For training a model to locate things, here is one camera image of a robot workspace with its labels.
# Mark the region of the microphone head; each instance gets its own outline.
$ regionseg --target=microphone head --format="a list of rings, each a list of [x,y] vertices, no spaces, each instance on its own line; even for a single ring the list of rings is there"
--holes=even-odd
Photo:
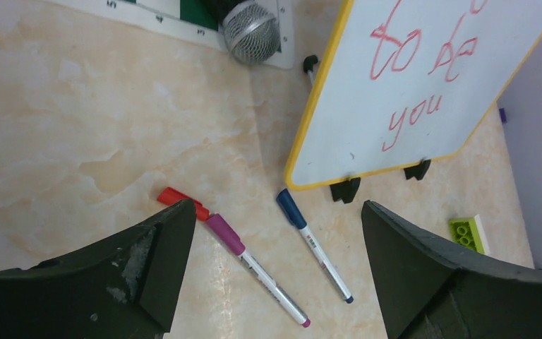
[[[222,26],[227,49],[243,64],[260,64],[279,49],[277,19],[254,0],[234,7]]]

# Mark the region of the marble tabletop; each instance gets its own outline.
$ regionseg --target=marble tabletop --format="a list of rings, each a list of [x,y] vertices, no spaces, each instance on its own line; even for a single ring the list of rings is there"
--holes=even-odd
[[[294,0],[296,60],[339,0]],[[223,214],[309,315],[298,326],[197,225],[169,338],[384,338],[360,212],[377,201],[444,237],[481,214],[492,255],[532,266],[497,111],[426,178],[367,177],[353,203],[293,192],[354,294],[340,300],[275,203],[310,84],[213,49],[41,2],[0,0],[0,270],[29,268],[161,210],[173,186]]]

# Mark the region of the yellow whiteboard frame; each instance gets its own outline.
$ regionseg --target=yellow whiteboard frame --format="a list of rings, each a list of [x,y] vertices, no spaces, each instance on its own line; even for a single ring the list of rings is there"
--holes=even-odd
[[[317,108],[317,103],[319,101],[319,97],[321,96],[321,92],[323,90],[323,84],[325,83],[325,80],[327,79],[327,75],[329,74],[329,70],[331,68],[331,64],[333,62],[333,58],[335,57],[335,53],[337,51],[337,47],[339,46],[339,41],[342,39],[342,35],[344,34],[344,30],[346,29],[346,24],[348,23],[348,19],[350,18],[350,13],[352,11],[352,6],[354,5],[354,2],[356,0],[343,0],[342,6],[339,10],[337,20],[335,25],[333,26],[333,30],[331,32],[331,36],[329,38],[329,43],[327,44],[327,48],[325,49],[325,53],[323,54],[323,58],[321,59],[321,65],[319,67],[319,70],[317,72],[317,76],[315,77],[315,83],[313,85],[313,89],[311,91],[311,94],[308,97],[308,102],[306,103],[306,107],[304,109],[304,114],[302,116],[302,119],[300,121],[300,126],[298,127],[298,132],[296,133],[296,138],[294,139],[294,145],[292,146],[292,149],[290,151],[286,169],[284,171],[284,181],[286,182],[286,185],[289,189],[293,190],[305,190],[305,189],[314,189],[316,187],[322,187],[322,186],[329,186],[333,184],[337,184],[340,182],[343,182],[344,180],[347,180],[352,177],[367,177],[369,175],[374,174],[380,174],[384,172],[389,172],[392,170],[400,170],[406,167],[417,165],[418,162],[413,162],[410,164],[405,165],[399,165],[394,167],[388,167],[384,169],[378,169],[375,171],[365,172],[362,174],[354,174],[348,177],[342,177],[338,179],[332,179],[327,180],[325,182],[318,182],[315,184],[308,184],[299,186],[296,185],[292,180],[291,176],[294,173],[294,167],[296,166],[296,161],[298,160],[298,156],[300,154],[300,150],[302,149],[302,144],[304,143],[304,138],[306,137],[306,133],[308,131],[308,126],[311,124],[311,121],[313,120],[313,115],[315,113],[315,109]],[[529,52],[526,53],[522,61],[518,64],[514,72],[512,72],[512,75],[510,78],[506,81],[506,84],[502,87],[500,92],[498,93],[498,96],[495,97],[495,100],[493,103],[489,106],[487,111],[483,113],[483,116],[481,117],[481,120],[479,120],[478,124],[474,127],[473,131],[470,133],[469,137],[466,138],[465,142],[452,154],[449,155],[443,155],[442,157],[436,157],[431,159],[432,161],[435,160],[442,160],[447,159],[449,157],[456,156],[460,150],[469,142],[473,134],[475,133],[477,127],[481,125],[483,120],[485,119],[485,116],[487,116],[487,113],[493,107],[497,104],[498,99],[504,92],[504,90],[508,87],[514,76],[516,76],[516,73],[520,70],[524,62],[529,58],[529,55],[533,52],[533,49],[535,49],[535,46],[541,41],[542,38],[542,32],[539,34],[537,40],[535,40],[535,43],[531,46],[529,49]]]

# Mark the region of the red marker cap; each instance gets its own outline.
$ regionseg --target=red marker cap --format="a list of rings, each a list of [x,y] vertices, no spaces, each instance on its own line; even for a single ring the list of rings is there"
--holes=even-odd
[[[160,203],[163,203],[167,206],[171,206],[178,201],[182,201],[184,199],[192,199],[191,197],[187,196],[186,194],[181,193],[180,191],[176,191],[175,189],[171,187],[167,187],[161,194],[159,195],[159,198],[157,198],[157,201]],[[203,207],[203,204],[195,199],[192,199],[194,201],[194,207],[196,207],[196,219],[199,219],[200,221],[207,221],[209,218],[209,210]]]

